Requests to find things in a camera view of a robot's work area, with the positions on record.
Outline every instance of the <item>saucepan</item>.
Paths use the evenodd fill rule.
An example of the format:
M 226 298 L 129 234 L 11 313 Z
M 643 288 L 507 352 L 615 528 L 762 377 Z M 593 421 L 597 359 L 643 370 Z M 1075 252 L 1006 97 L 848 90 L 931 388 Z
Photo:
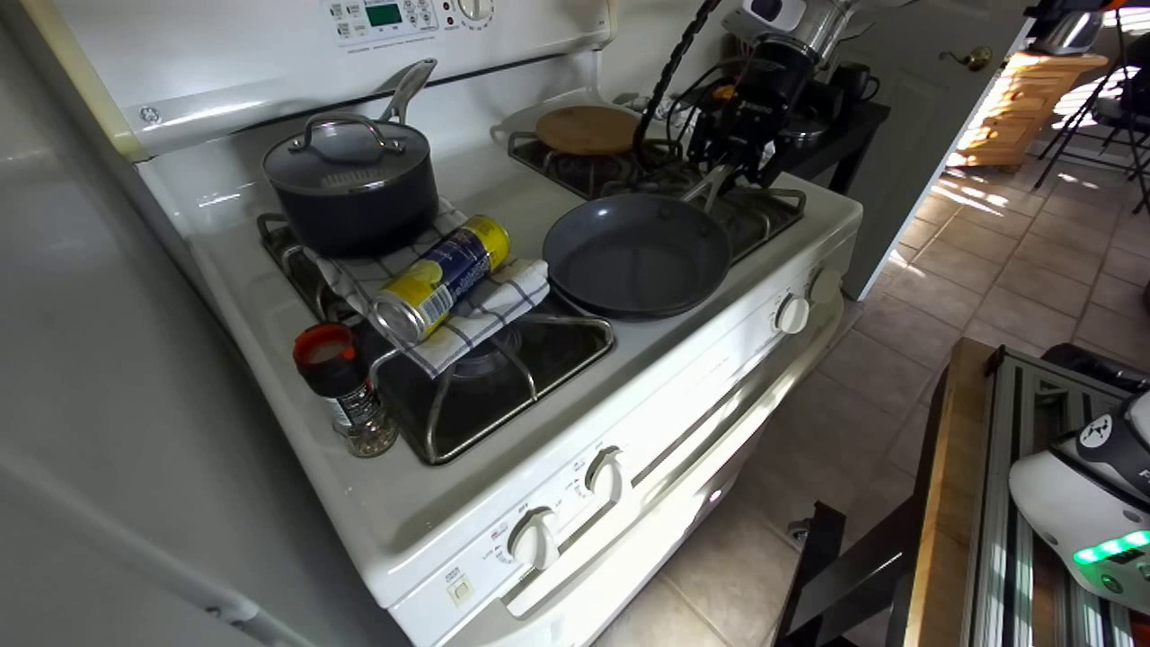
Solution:
M 543 241 L 550 284 L 618 320 L 676 316 L 704 302 L 730 270 L 730 237 L 708 216 L 730 169 L 683 198 L 611 194 L 564 212 Z
M 385 255 L 420 237 L 438 191 L 431 144 L 406 126 L 406 104 L 428 83 L 435 58 L 395 72 L 388 111 L 370 119 L 313 119 L 266 151 L 262 169 L 302 244 L 331 259 Z

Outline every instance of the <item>pot lid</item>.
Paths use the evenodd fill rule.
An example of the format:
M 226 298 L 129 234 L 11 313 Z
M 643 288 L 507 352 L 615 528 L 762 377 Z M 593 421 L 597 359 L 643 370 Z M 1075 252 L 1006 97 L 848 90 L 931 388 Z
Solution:
M 428 137 L 399 122 L 331 119 L 277 144 L 262 169 L 295 194 L 381 191 L 428 162 Z

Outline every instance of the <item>pot handle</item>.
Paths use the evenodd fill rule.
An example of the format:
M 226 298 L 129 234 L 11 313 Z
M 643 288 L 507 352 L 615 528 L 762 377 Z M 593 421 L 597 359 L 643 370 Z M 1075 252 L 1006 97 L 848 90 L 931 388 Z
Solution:
M 323 158 L 327 165 L 374 165 L 385 155 L 403 155 L 399 137 L 385 137 L 377 122 L 367 119 L 309 119 L 302 126 L 302 137 L 291 144 L 291 151 L 309 151 Z
M 435 58 L 424 58 L 385 79 L 381 93 L 392 93 L 392 104 L 385 108 L 381 122 L 406 122 L 406 104 L 424 90 L 431 72 Z

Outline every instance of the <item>stove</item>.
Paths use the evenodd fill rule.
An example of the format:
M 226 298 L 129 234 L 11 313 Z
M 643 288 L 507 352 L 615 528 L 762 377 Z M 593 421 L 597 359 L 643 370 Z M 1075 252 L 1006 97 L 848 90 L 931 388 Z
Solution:
M 363 363 L 370 363 L 377 406 L 431 467 L 456 460 L 615 345 L 607 320 L 586 316 L 550 295 L 446 374 L 428 377 L 323 280 L 323 270 L 295 241 L 284 216 L 259 216 L 255 226 L 266 255 L 298 291 L 302 306 L 309 306 L 316 320 L 338 320 L 356 334 L 356 349 Z
M 428 381 L 262 219 L 280 212 L 262 155 L 316 115 L 381 115 L 377 83 L 438 58 L 406 111 L 431 140 L 438 194 L 496 216 L 518 255 L 539 259 L 550 223 L 586 194 L 528 169 L 507 133 L 532 133 L 514 126 L 528 108 L 658 79 L 650 32 L 683 32 L 690 7 L 650 0 L 629 18 L 636 4 L 151 0 L 133 4 L 133 40 L 90 22 L 83 0 L 54 4 L 61 25 L 47 32 L 75 36 L 61 65 L 79 90 L 97 86 L 79 101 L 122 155 L 119 176 L 237 341 L 363 586 L 413 643 L 589 643 L 730 492 L 762 421 L 837 341 L 863 208 L 794 176 L 769 194 L 737 187 L 715 219 L 740 262 L 690 313 L 604 324 L 546 298 Z M 690 183 L 690 169 L 658 187 L 607 176 L 593 173 L 589 194 Z M 345 320 L 374 349 L 377 403 L 406 442 L 349 453 L 291 359 L 316 320 Z

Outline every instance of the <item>tile floor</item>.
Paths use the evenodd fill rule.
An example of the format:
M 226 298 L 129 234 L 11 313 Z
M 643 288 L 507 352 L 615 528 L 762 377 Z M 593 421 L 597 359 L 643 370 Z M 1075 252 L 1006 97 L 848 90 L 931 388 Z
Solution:
M 1150 367 L 1150 216 L 1114 169 L 1060 162 L 1013 176 L 945 173 L 848 334 L 769 421 L 730 500 L 600 636 L 604 647 L 762 647 L 812 500 L 848 539 L 913 485 L 927 395 L 956 338 L 1042 352 L 1078 341 Z M 855 633 L 880 643 L 880 622 Z

